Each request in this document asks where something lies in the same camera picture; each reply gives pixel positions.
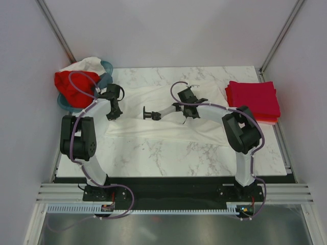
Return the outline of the white robot print t shirt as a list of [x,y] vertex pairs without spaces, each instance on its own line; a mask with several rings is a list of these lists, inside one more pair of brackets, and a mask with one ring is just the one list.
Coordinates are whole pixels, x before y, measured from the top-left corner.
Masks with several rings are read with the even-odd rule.
[[185,118],[182,112],[158,121],[143,119],[144,108],[161,111],[174,103],[170,90],[177,94],[185,88],[183,84],[126,88],[125,98],[119,103],[123,114],[109,123],[106,135],[229,146],[222,124],[212,120]]

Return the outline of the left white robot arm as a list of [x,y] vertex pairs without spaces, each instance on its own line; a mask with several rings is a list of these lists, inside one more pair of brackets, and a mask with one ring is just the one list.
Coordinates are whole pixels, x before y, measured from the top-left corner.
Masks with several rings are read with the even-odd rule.
[[97,137],[104,134],[109,121],[123,114],[119,102],[124,96],[120,85],[108,84],[106,91],[99,92],[88,107],[64,116],[61,121],[60,152],[81,168],[87,184],[95,187],[94,194],[101,201],[111,197],[112,188],[96,157]]

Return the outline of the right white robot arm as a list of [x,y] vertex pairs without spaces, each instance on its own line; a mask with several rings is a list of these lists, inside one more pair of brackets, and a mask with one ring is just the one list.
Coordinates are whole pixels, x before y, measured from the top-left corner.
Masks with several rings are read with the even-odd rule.
[[240,201],[252,196],[255,183],[254,153],[259,147],[262,130],[247,106],[227,108],[211,104],[207,99],[197,99],[191,88],[178,93],[185,117],[201,118],[220,123],[230,147],[236,153],[237,171],[234,195]]

